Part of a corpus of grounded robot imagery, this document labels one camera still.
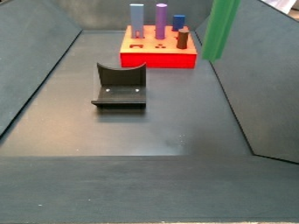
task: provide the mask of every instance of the green pole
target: green pole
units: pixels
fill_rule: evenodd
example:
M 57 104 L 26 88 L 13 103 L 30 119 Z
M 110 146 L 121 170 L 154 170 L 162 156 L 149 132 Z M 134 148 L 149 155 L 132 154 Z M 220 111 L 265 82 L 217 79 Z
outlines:
M 213 0 L 201 47 L 201 58 L 213 62 L 221 56 L 240 0 Z

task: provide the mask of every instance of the black object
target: black object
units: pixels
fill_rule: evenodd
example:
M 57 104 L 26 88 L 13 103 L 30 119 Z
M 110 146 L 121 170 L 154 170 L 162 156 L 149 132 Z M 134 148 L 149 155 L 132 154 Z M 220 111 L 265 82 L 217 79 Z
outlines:
M 145 107 L 145 63 L 129 69 L 113 69 L 97 63 L 97 74 L 101 88 L 92 104 Z
M 189 36 L 189 31 L 186 29 L 180 29 L 178 37 L 177 37 L 177 45 L 176 45 L 178 49 L 186 49 L 188 36 Z

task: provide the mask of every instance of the metal panel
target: metal panel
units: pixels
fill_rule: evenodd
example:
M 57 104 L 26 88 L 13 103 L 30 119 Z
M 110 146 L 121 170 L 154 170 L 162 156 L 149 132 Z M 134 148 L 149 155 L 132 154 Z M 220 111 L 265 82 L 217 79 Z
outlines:
M 204 27 L 196 30 L 202 39 Z M 241 1 L 213 67 L 257 155 L 299 163 L 299 25 L 259 1 Z
M 48 0 L 0 6 L 0 135 L 65 53 L 80 28 Z
M 144 23 L 154 24 L 154 0 L 54 0 L 84 30 L 124 30 L 129 24 L 129 4 L 144 4 Z M 194 29 L 210 12 L 212 0 L 168 0 L 168 25 L 173 14 L 185 14 Z
M 0 223 L 299 222 L 299 166 L 261 157 L 0 157 L 0 180 Z

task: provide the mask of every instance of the red block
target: red block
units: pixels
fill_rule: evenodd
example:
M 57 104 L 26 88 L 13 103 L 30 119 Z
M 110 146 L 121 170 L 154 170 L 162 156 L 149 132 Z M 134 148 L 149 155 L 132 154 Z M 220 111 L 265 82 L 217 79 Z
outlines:
M 137 67 L 145 63 L 146 67 L 193 68 L 197 53 L 190 34 L 186 49 L 176 48 L 177 34 L 170 26 L 165 26 L 165 39 L 156 39 L 154 26 L 145 25 L 144 38 L 130 38 L 129 25 L 120 48 L 121 67 Z

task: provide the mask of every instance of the hole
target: hole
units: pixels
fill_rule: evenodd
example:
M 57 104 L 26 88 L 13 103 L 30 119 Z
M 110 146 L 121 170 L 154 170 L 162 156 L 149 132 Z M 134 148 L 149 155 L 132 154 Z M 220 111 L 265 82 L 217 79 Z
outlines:
M 134 47 L 144 48 L 144 45 L 129 45 L 129 48 L 134 48 Z

